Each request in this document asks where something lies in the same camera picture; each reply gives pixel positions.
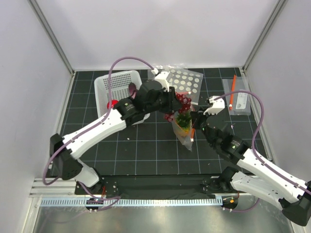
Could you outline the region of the white perforated plastic basket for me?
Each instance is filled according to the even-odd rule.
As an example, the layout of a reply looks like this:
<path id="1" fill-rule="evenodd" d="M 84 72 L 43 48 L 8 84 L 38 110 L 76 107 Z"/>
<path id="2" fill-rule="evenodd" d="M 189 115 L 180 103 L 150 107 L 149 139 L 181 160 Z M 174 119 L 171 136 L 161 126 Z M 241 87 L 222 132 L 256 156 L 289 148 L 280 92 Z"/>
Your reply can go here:
<path id="1" fill-rule="evenodd" d="M 114 126 L 120 129 L 126 128 L 126 122 L 121 120 L 121 115 L 117 110 L 110 110 L 110 113 L 104 122 L 101 122 L 106 116 L 108 101 L 125 99 L 130 96 L 129 83 L 134 83 L 137 90 L 142 85 L 140 75 L 135 70 L 121 71 L 108 75 L 103 75 L 95 79 L 94 90 L 97 107 L 98 119 L 91 123 L 91 126 L 100 125 L 102 127 Z"/>

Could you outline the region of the right orange zipper bag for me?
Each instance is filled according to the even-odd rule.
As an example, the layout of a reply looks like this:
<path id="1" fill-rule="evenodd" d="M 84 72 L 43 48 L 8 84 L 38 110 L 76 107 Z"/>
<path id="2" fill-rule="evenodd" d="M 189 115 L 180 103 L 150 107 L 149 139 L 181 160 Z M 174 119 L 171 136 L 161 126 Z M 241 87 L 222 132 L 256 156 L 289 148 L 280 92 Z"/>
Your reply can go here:
<path id="1" fill-rule="evenodd" d="M 224 93 L 232 91 L 247 90 L 249 91 L 248 81 L 245 77 L 234 75 L 233 78 L 222 79 Z M 251 114 L 250 100 L 247 93 L 236 93 L 225 97 L 228 105 L 229 114 L 232 116 L 249 116 Z"/>

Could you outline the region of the purple eggplant toy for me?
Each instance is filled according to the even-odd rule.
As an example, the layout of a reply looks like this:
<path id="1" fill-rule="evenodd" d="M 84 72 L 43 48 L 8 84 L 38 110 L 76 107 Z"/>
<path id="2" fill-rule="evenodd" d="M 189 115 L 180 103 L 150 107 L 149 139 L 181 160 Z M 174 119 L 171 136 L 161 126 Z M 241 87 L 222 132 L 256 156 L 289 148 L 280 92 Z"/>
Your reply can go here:
<path id="1" fill-rule="evenodd" d="M 134 98 L 137 92 L 137 87 L 134 83 L 129 83 L 128 86 L 130 97 Z"/>

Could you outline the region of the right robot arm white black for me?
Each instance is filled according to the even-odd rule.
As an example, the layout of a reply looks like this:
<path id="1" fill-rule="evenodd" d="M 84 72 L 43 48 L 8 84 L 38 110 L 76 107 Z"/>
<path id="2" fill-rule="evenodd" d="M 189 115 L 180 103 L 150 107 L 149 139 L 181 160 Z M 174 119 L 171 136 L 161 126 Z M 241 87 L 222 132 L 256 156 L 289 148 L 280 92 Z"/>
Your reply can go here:
<path id="1" fill-rule="evenodd" d="M 242 191 L 269 202 L 291 222 L 306 226 L 311 218 L 311 183 L 289 174 L 260 155 L 241 138 L 229 133 L 226 125 L 216 125 L 203 109 L 190 113 L 192 125 L 224 160 L 243 168 L 252 178 L 229 167 L 219 177 L 224 192 Z"/>

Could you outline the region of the polka dot zip bag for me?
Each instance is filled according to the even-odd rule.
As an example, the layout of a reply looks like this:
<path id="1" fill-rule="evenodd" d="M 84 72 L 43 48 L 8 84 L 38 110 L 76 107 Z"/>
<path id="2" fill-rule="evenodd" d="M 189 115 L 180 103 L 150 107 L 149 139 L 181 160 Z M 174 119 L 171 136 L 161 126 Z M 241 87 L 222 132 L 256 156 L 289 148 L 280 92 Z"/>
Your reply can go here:
<path id="1" fill-rule="evenodd" d="M 203 71 L 191 70 L 178 65 L 154 65 L 159 72 L 169 73 L 167 82 L 175 88 L 176 93 L 184 94 L 191 98 L 192 105 L 199 104 L 200 92 L 203 82 Z"/>

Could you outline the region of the left aluminium frame post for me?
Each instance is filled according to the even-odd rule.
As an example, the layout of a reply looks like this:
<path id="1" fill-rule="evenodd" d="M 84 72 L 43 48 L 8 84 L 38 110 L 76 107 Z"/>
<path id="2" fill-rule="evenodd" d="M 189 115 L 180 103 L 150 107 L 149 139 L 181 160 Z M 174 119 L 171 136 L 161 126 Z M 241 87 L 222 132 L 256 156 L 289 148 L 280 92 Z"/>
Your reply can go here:
<path id="1" fill-rule="evenodd" d="M 45 33 L 47 34 L 50 42 L 52 43 L 53 47 L 55 48 L 56 52 L 58 53 L 61 61 L 65 65 L 68 72 L 72 75 L 74 73 L 74 69 L 72 68 L 67 56 L 65 55 L 59 41 L 57 40 L 50 24 L 48 23 L 41 7 L 39 6 L 36 0 L 27 0 L 29 5 L 31 6 L 32 10 L 34 11 L 36 17 L 38 18 L 40 24 L 42 25 Z"/>

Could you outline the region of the red yellow apple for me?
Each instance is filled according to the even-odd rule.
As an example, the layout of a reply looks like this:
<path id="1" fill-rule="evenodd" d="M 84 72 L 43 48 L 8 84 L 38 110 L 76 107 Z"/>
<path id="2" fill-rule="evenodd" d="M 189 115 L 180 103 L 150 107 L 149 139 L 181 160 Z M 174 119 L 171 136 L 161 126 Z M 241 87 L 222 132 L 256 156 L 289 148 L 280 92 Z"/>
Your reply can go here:
<path id="1" fill-rule="evenodd" d="M 113 108 L 117 103 L 118 103 L 117 100 L 108 101 L 106 107 L 107 107 L 107 109 L 111 109 L 111 108 Z"/>

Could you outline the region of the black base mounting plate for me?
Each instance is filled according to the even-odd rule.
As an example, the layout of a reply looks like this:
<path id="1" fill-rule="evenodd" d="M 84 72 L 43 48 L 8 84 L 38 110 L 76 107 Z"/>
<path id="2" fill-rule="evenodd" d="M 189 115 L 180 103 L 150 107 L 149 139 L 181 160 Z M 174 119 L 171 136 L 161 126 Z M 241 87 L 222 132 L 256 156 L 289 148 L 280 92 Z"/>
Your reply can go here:
<path id="1" fill-rule="evenodd" d="M 120 196 L 124 200 L 197 200 L 237 193 L 228 177 L 214 174 L 115 175 L 102 179 L 104 187 L 93 195 L 104 191 L 109 198 Z"/>

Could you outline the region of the red grape bunch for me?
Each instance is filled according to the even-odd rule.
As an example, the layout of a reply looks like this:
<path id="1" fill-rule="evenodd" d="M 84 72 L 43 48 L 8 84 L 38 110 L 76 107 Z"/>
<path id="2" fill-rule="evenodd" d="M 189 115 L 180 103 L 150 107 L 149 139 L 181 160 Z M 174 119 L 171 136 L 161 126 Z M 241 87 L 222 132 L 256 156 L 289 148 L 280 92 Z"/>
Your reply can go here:
<path id="1" fill-rule="evenodd" d="M 185 114 L 187 111 L 190 110 L 191 101 L 192 99 L 188 97 L 185 93 L 176 93 L 176 98 L 180 103 L 178 110 L 173 110 L 172 113 L 168 113 L 164 115 L 164 119 L 168 122 L 172 122 L 176 113 L 178 114 Z"/>

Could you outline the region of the right aluminium frame post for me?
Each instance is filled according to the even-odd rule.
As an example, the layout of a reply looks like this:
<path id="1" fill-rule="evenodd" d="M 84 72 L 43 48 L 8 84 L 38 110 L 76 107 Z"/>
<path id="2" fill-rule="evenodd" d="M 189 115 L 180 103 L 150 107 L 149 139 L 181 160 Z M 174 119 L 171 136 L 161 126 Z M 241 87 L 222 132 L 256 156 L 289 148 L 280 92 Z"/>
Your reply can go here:
<path id="1" fill-rule="evenodd" d="M 271 31 L 274 23 L 276 22 L 277 18 L 281 14 L 283 8 L 285 7 L 287 0 L 278 0 L 276 2 L 275 7 L 273 8 L 271 14 L 269 15 L 263 29 L 261 30 L 254 46 L 252 47 L 244 65 L 242 66 L 242 70 L 244 73 L 247 72 L 248 68 L 250 67 L 252 61 L 254 60 L 255 56 L 257 55 L 259 49 L 261 48 L 263 42 L 267 38 L 269 32 Z"/>

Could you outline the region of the orange zipper clear bag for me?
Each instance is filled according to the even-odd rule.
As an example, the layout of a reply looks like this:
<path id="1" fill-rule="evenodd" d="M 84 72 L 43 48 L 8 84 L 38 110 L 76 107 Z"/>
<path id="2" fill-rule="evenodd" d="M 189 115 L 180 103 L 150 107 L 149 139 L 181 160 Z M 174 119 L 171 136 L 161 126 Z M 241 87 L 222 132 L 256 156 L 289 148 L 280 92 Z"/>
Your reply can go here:
<path id="1" fill-rule="evenodd" d="M 190 106 L 190 110 L 188 112 L 191 112 L 192 110 L 194 110 L 193 106 L 191 105 Z M 191 130 L 189 131 L 189 133 L 186 135 L 186 136 L 180 136 L 178 133 L 177 133 L 177 125 L 176 125 L 176 122 L 175 122 L 175 118 L 176 116 L 178 115 L 178 113 L 176 113 L 175 117 L 174 117 L 174 120 L 172 122 L 172 127 L 173 127 L 173 132 L 175 133 L 177 139 L 179 140 L 179 142 L 186 148 L 188 149 L 189 151 L 192 151 L 192 144 L 193 144 L 193 130 L 192 130 L 192 127 L 191 127 Z"/>

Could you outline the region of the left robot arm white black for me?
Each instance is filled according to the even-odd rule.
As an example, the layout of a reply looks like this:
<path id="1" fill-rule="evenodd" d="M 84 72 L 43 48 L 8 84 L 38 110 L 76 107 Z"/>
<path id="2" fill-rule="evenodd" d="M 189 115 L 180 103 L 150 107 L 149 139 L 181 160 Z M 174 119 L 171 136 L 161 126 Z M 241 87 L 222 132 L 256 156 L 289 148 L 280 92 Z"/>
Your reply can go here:
<path id="1" fill-rule="evenodd" d="M 134 97 L 119 100 L 106 114 L 85 127 L 66 136 L 57 133 L 51 136 L 49 163 L 55 166 L 60 179 L 75 179 L 91 194 L 98 194 L 103 189 L 103 180 L 80 157 L 103 139 L 143 121 L 149 113 L 159 111 L 171 114 L 181 106 L 174 87 L 163 87 L 158 81 L 147 81 Z"/>

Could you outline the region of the aluminium frame post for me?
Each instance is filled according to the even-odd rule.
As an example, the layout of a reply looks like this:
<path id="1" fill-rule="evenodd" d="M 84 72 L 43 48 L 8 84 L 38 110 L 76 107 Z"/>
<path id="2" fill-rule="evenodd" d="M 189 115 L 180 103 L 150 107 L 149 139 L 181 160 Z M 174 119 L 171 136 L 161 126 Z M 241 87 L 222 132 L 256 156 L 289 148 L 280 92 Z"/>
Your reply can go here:
<path id="1" fill-rule="evenodd" d="M 259 49 L 261 48 L 263 42 L 267 38 L 269 32 L 271 31 L 274 23 L 276 22 L 277 18 L 281 14 L 283 8 L 285 7 L 287 0 L 278 0 L 276 2 L 275 7 L 273 8 L 271 14 L 269 15 L 263 29 L 261 30 L 254 46 L 252 47 L 244 65 L 242 66 L 242 70 L 244 73 L 247 72 L 248 68 L 250 67 L 252 61 L 254 60 L 255 56 L 257 55 Z"/>
<path id="2" fill-rule="evenodd" d="M 47 34 L 50 42 L 52 43 L 53 47 L 55 48 L 56 52 L 58 53 L 61 61 L 65 65 L 68 72 L 72 75 L 74 73 L 74 69 L 72 68 L 67 56 L 65 55 L 59 41 L 57 40 L 50 24 L 48 23 L 41 7 L 39 6 L 36 0 L 27 0 L 29 5 L 31 6 L 32 10 L 34 11 L 36 17 L 38 18 L 40 24 L 42 25 L 45 33 Z"/>

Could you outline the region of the orange toy pineapple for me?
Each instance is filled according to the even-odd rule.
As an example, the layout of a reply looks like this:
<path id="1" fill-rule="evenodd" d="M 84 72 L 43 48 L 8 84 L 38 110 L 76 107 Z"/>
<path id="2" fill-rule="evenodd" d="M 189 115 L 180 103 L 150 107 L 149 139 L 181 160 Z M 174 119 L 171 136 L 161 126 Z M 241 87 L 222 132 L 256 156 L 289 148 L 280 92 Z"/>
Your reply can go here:
<path id="1" fill-rule="evenodd" d="M 186 136 L 191 130 L 192 119 L 190 112 L 180 113 L 176 116 L 177 133 L 180 136 Z"/>

